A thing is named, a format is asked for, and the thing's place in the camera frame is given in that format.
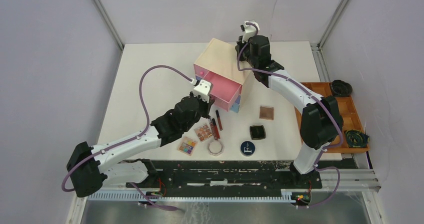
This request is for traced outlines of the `nude eyeshadow palette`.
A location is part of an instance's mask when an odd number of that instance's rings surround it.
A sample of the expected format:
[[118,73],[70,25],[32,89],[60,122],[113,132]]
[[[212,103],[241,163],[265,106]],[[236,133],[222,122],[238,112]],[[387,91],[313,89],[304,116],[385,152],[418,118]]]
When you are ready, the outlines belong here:
[[194,129],[194,132],[200,142],[204,142],[213,137],[212,130],[208,124],[203,124]]

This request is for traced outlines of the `colourful eyeshadow palette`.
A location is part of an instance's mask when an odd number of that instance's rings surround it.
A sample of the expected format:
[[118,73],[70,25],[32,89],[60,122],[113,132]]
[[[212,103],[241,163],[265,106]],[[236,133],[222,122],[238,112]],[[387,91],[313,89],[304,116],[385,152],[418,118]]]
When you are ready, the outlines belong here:
[[184,136],[181,139],[181,142],[180,142],[177,150],[184,153],[184,154],[192,156],[193,150],[194,150],[195,146],[197,145],[197,143],[198,142],[196,140],[193,140],[189,137]]

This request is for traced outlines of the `pastel wooden drawer chest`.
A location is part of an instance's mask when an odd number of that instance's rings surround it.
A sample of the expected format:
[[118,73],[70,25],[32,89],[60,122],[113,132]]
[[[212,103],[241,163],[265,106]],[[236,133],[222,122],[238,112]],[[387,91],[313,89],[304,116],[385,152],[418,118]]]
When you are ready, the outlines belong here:
[[195,77],[204,79],[208,72],[214,72],[241,84],[240,95],[229,111],[238,113],[252,89],[254,75],[251,71],[239,71],[235,46],[213,38],[193,64]]

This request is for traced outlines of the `pink drawer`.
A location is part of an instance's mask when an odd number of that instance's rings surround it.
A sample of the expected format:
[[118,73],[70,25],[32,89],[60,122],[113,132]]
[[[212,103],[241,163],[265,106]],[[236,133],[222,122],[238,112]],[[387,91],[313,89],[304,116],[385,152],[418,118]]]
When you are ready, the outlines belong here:
[[204,79],[213,85],[210,95],[214,104],[228,112],[240,95],[241,84],[214,72],[208,72]]

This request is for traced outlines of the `brown square blush compact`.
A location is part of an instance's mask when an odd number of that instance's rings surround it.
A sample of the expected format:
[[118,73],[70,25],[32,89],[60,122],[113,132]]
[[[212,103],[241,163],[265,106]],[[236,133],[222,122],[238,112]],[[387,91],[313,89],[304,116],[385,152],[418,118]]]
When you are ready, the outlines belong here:
[[265,119],[265,120],[274,120],[274,107],[269,107],[269,106],[260,106],[259,108],[260,113],[259,113],[259,118],[260,119]]

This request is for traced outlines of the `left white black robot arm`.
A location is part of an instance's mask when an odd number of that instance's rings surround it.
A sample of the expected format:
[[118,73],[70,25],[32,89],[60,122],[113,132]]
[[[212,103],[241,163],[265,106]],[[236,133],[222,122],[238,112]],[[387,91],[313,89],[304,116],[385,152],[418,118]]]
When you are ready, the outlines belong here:
[[62,182],[62,190],[73,191],[77,197],[95,193],[104,181],[112,178],[108,170],[138,153],[181,139],[201,118],[210,117],[214,102],[213,98],[205,101],[201,96],[190,94],[144,130],[122,140],[95,146],[89,146],[85,141],[77,144],[66,164],[68,173]]

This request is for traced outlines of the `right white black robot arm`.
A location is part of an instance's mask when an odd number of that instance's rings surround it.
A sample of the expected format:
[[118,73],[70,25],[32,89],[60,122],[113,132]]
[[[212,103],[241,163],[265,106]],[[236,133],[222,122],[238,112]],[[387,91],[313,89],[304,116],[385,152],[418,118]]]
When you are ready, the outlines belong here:
[[335,97],[324,97],[298,82],[272,59],[269,39],[262,35],[249,38],[240,36],[236,43],[237,62],[246,61],[249,66],[239,71],[252,71],[255,79],[267,88],[286,98],[301,113],[301,149],[290,165],[289,182],[301,188],[309,181],[308,173],[337,137],[343,141],[338,102]]

